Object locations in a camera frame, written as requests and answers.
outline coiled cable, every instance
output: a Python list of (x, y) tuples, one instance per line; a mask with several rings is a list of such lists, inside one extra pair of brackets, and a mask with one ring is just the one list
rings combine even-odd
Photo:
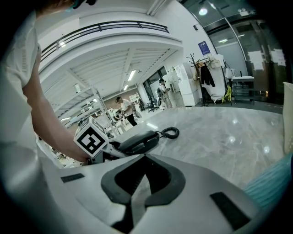
[[(175, 134), (169, 134), (167, 132), (169, 131), (173, 131), (175, 132)], [(156, 131), (157, 133), (161, 133), (161, 137), (166, 137), (166, 138), (169, 138), (169, 139), (175, 139), (179, 136), (179, 129), (178, 128), (175, 128), (175, 127), (168, 127), (168, 128), (165, 128), (163, 131), (159, 132), (159, 131)]]

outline black jacket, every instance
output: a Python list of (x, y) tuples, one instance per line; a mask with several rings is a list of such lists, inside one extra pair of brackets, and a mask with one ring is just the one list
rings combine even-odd
[(207, 66), (203, 66), (201, 68), (201, 83), (204, 84), (205, 82), (207, 85), (211, 84), (213, 87), (215, 87), (214, 80), (212, 79), (212, 75)]

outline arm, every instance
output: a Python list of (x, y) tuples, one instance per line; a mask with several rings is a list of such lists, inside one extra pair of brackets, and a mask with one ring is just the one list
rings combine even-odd
[(46, 143), (64, 153), (68, 157), (85, 162), (89, 156), (73, 141), (74, 136), (56, 117), (50, 103), (45, 98), (38, 75), (41, 53), (37, 55), (32, 76), (23, 87), (23, 94), (32, 107), (33, 128)]
[(163, 91), (163, 93), (168, 93), (168, 90), (166, 89), (166, 87), (164, 85), (162, 85), (162, 91)]

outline hanging clothes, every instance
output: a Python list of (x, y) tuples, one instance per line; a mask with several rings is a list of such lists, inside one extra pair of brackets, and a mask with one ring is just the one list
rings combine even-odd
[(207, 66), (209, 66), (210, 68), (225, 68), (224, 56), (222, 56), (221, 54), (216, 54), (215, 56), (210, 57), (210, 63)]
[(199, 62), (196, 64), (195, 66), (195, 76), (194, 76), (194, 80), (200, 79), (201, 78), (201, 73), (199, 71), (199, 68), (205, 66), (202, 62)]
[(211, 84), (212, 87), (215, 87), (214, 80), (213, 80), (212, 75), (211, 75), (209, 69), (207, 68), (207, 66), (203, 66), (201, 68), (201, 83), (202, 84), (206, 83), (207, 85)]

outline marble floor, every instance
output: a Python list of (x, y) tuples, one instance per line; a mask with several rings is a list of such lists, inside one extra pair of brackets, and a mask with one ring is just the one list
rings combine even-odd
[[(141, 118), (135, 118), (135, 121), (137, 123), (144, 122), (145, 120), (149, 119), (150, 117), (153, 117), (153, 116), (157, 115), (158, 113), (160, 113), (162, 111), (163, 110), (160, 110), (160, 109), (156, 109), (153, 112), (148, 112), (148, 110), (145, 110), (145, 111), (142, 111), (142, 112), (139, 111), (139, 113), (141, 114)], [(128, 131), (131, 128), (132, 128), (132, 125), (127, 123), (127, 125), (125, 126), (125, 130)]]
[(117, 139), (167, 127), (178, 128), (179, 137), (161, 138), (150, 153), (206, 167), (240, 188), (284, 156), (282, 115), (244, 108), (169, 109)]

